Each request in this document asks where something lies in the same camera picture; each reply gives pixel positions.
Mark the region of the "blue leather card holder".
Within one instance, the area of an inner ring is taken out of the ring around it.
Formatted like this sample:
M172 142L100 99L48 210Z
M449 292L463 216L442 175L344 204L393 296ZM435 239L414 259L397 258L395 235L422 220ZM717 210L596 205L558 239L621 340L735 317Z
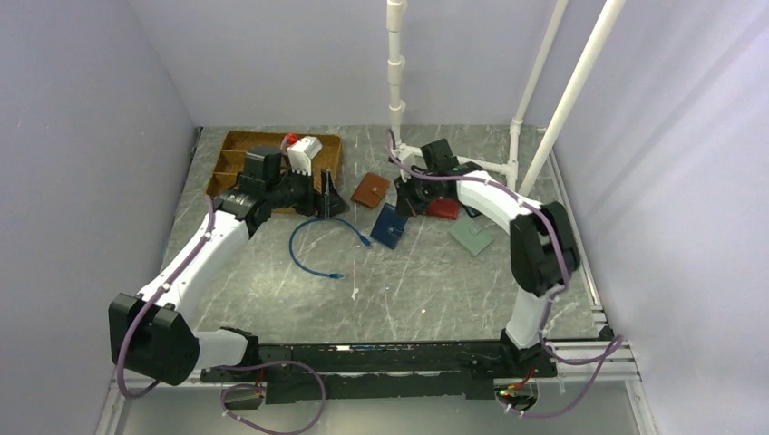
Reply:
M389 249L395 249L407 221L408 217L399 215L394 205L384 203L370 231L370 237Z

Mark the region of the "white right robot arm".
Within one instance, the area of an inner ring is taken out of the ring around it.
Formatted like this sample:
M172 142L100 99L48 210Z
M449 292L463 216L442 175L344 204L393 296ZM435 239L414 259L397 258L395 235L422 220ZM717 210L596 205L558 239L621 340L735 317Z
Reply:
M505 327L511 344L499 355L506 373L523 375L535 362L531 348L542 343L555 295L565 289L580 265L565 208L559 202L541 204L525 198L477 163L461 163L447 140L422 146L422 168L402 160L392 130L386 132L384 148L402 171L394 179L398 215L422 215L435 199L451 198L476 209L509 235L511 272L518 294Z

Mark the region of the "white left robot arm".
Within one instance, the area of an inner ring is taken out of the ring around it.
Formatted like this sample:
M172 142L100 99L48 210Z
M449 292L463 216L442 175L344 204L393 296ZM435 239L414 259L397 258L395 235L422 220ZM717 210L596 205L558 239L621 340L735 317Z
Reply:
M348 210L336 191L336 149L306 136L291 145L262 145L245 153L230 187L207 199L208 214L188 243L134 295L118 294L108 308L112 360L128 398L125 373L178 385L194 371L222 367L246 381L259 371L258 338L238 328L196 332L188 319L228 259L277 209L332 218Z

